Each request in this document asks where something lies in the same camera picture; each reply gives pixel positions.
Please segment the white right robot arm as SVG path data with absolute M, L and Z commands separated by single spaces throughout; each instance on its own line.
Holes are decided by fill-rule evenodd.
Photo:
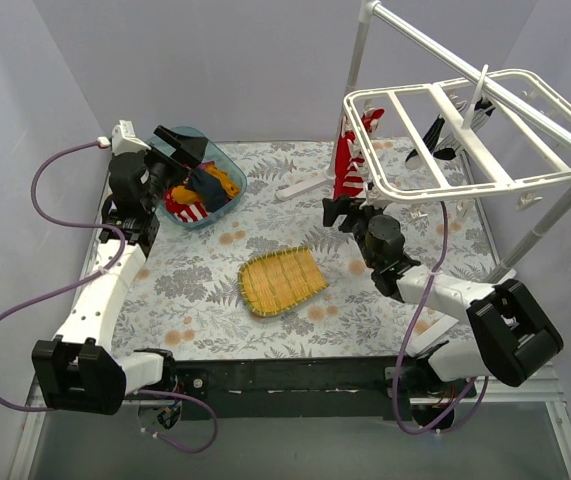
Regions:
M 436 273 L 406 254 L 399 221 L 382 209 L 346 195 L 322 205 L 324 226 L 342 222 L 383 296 L 471 327 L 472 340 L 442 344 L 421 360 L 417 383 L 425 395 L 440 397 L 454 380 L 479 376 L 518 387 L 563 350 L 559 331 L 519 280 L 478 283 Z

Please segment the red white striped sock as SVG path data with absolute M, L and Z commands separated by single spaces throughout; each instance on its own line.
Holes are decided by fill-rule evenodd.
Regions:
M 171 201 L 166 205 L 166 208 L 168 212 L 181 223 L 196 223 L 209 216 L 205 206 L 200 202 L 180 204 Z
M 346 116 L 340 122 L 334 154 L 333 199 L 358 196 L 363 190 L 365 159 Z

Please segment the navy blue sock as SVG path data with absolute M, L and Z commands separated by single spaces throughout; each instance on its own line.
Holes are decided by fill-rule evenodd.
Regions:
M 228 197 L 219 181 L 203 169 L 191 172 L 188 187 L 203 197 L 203 204 L 210 213 L 218 211 L 228 202 Z

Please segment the mustard yellow sock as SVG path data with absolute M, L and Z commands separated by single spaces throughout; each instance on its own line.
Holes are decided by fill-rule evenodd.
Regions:
M 229 177 L 226 172 L 220 170 L 215 165 L 208 166 L 205 171 L 219 181 L 221 187 L 230 200 L 234 199 L 240 193 L 239 186 Z
M 189 188 L 181 185 L 174 187 L 170 192 L 171 198 L 178 204 L 190 205 L 195 203 L 203 203 L 203 197 Z

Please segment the red sock with white pattern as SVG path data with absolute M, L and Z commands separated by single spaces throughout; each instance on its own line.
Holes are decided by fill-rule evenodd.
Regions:
M 165 208 L 169 213 L 175 213 L 179 204 L 175 202 L 170 191 L 166 191 L 164 194 Z

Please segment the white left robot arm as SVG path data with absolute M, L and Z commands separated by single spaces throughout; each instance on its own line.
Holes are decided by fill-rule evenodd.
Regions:
M 117 360 L 111 343 L 118 316 L 159 230 L 156 210 L 165 193 L 204 160 L 208 140 L 164 126 L 155 136 L 164 153 L 120 121 L 94 146 L 111 153 L 109 194 L 97 226 L 96 263 L 67 319 L 50 340 L 36 342 L 31 358 L 46 406 L 53 410 L 115 414 L 130 394 L 145 389 L 170 398 L 179 380 L 172 354 L 144 348 Z

